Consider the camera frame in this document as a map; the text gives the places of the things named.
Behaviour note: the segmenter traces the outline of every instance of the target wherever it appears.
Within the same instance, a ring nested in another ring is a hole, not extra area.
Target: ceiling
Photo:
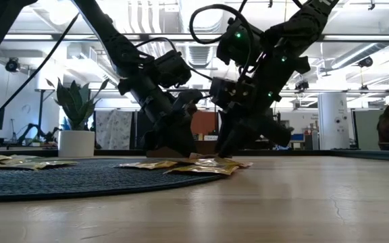
[[[241,0],[97,0],[101,9],[113,20],[114,26],[121,33],[187,33],[189,13],[195,9],[212,4],[224,3],[238,9]],[[271,8],[269,1],[248,1],[242,12],[246,19],[261,30],[288,20],[298,7],[291,0],[274,0]],[[389,0],[376,0],[375,8],[368,10],[368,0],[341,0],[330,15],[324,34],[389,34]],[[77,9],[71,1],[40,0],[25,7],[10,30],[10,34],[55,34],[62,33],[67,27]],[[210,11],[198,16],[194,25],[206,33],[223,33],[226,30],[230,13]],[[93,34],[88,24],[79,18],[69,34]],[[35,68],[51,50],[54,41],[38,42],[33,39],[4,41],[0,46],[0,59],[18,57],[22,65]],[[288,87],[293,89],[294,83],[307,80],[311,88],[321,89],[358,89],[362,84],[368,84],[370,89],[389,88],[389,46],[369,53],[374,64],[369,68],[345,65],[337,70],[331,70],[334,63],[346,59],[356,51],[365,48],[370,43],[315,43],[303,55],[309,57],[311,71],[303,76],[294,75],[289,80]],[[202,47],[193,42],[177,42],[177,48],[183,53],[188,63],[200,72],[210,76],[225,76],[235,79],[236,67],[224,65],[215,58],[215,46]],[[152,43],[142,51],[158,56],[171,48],[167,44]],[[98,42],[63,42],[59,52],[53,56],[53,61],[64,68],[64,80],[80,80],[82,82],[100,83],[103,76],[118,80],[112,71],[103,47]],[[331,76],[324,77],[325,69]],[[209,88],[208,80],[193,74],[189,87]],[[365,98],[366,101],[376,101],[386,94],[377,94]],[[306,98],[315,101],[316,96]]]

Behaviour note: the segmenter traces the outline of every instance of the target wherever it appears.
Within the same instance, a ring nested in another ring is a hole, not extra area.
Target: white column
[[[318,97],[320,149],[348,149],[349,125],[345,93],[324,93]]]

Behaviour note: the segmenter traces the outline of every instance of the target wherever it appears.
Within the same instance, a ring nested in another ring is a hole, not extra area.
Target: wooden table
[[[255,164],[199,186],[0,203],[0,243],[389,242],[389,161],[238,160]]]

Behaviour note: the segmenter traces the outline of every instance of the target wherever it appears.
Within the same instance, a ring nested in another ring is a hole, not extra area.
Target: air duct
[[[372,43],[372,44],[359,45],[358,47],[342,55],[341,57],[335,58],[335,60],[331,62],[331,68],[332,70],[344,68],[374,53],[377,53],[378,51],[385,49],[386,47],[389,47],[389,43]]]
[[[206,5],[224,4],[224,0],[178,0],[180,8],[180,27],[183,33],[189,33],[188,23],[192,13]],[[223,22],[223,11],[214,9],[200,13],[194,21],[196,33],[218,33]],[[185,47],[187,62],[194,68],[205,68],[213,57],[213,47]]]

